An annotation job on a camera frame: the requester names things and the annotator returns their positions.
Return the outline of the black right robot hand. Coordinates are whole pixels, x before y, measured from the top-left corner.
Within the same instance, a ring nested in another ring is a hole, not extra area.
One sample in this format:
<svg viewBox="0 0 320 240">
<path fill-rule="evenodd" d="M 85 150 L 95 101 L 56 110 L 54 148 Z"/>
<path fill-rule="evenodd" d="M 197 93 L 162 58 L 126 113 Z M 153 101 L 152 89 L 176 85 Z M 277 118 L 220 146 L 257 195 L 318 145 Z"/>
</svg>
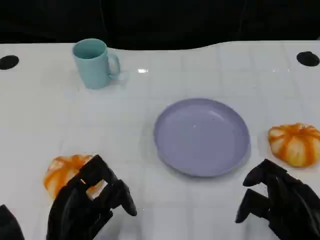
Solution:
<svg viewBox="0 0 320 240">
<path fill-rule="evenodd" d="M 235 223 L 252 214 L 268 221 L 281 240 L 320 238 L 320 198 L 305 183 L 265 159 L 245 177 L 247 187 L 237 210 Z"/>
</svg>

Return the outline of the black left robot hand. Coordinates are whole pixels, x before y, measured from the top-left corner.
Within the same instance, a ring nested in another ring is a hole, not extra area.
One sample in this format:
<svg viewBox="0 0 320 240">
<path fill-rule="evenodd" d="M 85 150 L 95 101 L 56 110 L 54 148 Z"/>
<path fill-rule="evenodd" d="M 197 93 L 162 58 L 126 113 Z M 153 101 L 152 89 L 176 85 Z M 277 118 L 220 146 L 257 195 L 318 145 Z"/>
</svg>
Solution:
<svg viewBox="0 0 320 240">
<path fill-rule="evenodd" d="M 92 240 L 119 206 L 137 215 L 129 187 L 95 155 L 59 191 L 49 212 L 46 239 Z"/>
</svg>

